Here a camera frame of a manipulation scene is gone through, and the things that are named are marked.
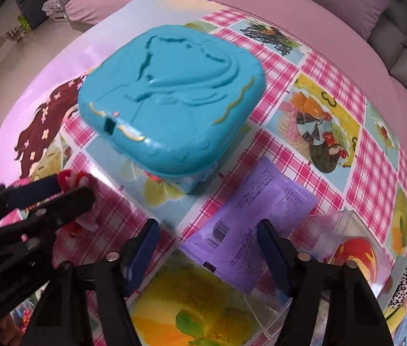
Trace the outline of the person's left hand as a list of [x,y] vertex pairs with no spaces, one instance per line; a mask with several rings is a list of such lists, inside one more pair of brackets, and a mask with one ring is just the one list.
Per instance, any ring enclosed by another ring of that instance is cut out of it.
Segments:
[[13,317],[8,314],[0,320],[0,344],[7,346],[20,346],[24,334],[16,325]]

